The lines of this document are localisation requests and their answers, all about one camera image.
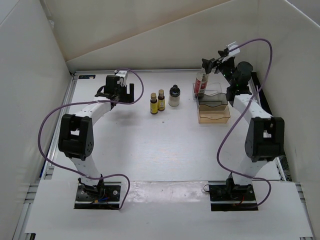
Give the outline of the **tall red label sauce bottle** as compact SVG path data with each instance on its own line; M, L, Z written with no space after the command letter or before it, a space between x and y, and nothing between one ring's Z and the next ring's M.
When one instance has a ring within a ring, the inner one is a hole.
M194 95L196 98L202 98L209 80L209 75L205 72L198 72L194 84Z

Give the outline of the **white powder jar black lid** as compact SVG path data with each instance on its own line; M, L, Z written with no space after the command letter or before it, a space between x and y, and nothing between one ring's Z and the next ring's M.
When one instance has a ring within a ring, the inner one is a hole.
M177 107L180 104L180 96L181 96L181 90L176 84L174 84L169 90L168 104L171 107Z

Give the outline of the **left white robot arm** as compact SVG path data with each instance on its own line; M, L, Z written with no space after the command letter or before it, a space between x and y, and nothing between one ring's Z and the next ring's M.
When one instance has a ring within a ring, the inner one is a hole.
M58 149L75 165L84 176L79 183L88 187L87 194L93 200L100 200L105 194L101 185L102 175L97 170L92 152L94 149L94 124L119 103L134 102L134 84L127 85L128 72L121 70L107 75L105 85L100 87L82 110L64 114L61 118Z

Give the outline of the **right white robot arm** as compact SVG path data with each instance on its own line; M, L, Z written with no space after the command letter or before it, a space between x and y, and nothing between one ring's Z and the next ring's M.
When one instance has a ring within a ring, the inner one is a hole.
M221 150L235 125L223 138L216 156L220 167L229 172L224 193L230 200L236 200L242 195L243 188L252 184L252 180L263 166L284 153L285 122L281 117L272 116L255 101L249 88L253 66L246 61L235 64L234 56L225 51L219 51L219 55L217 59L202 59L202 66L207 73L221 73L227 80L229 86L226 89L226 100L240 113L235 125L241 119L248 123L244 142L245 157L240 168L232 170L224 166L220 160Z

